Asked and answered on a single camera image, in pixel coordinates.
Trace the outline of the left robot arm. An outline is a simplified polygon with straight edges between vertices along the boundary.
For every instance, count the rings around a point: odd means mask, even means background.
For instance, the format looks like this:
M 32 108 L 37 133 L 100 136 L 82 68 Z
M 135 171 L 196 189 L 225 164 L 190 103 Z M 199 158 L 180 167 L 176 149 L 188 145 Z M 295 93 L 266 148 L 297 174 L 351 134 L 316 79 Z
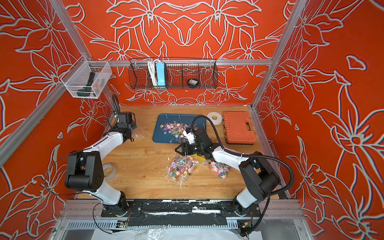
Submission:
M 107 211 L 117 217 L 124 216 L 129 210 L 126 195 L 107 183 L 102 160 L 127 140 L 133 142 L 133 133 L 136 128 L 134 113 L 118 113 L 113 127 L 99 141 L 81 151 L 70 153 L 65 187 L 94 196 L 101 200 Z

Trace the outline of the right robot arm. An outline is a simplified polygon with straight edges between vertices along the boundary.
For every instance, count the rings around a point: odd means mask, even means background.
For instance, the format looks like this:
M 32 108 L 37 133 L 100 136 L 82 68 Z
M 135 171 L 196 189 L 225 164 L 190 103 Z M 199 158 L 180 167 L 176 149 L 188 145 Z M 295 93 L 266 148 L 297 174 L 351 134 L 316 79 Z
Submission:
M 181 156 L 203 156 L 207 160 L 238 170 L 246 186 L 233 199 L 230 211 L 240 216 L 244 215 L 251 205 L 269 197 L 281 182 L 267 156 L 260 152 L 247 155 L 231 151 L 220 143 L 214 143 L 205 130 L 188 133 L 187 141 L 176 147 L 175 152 Z

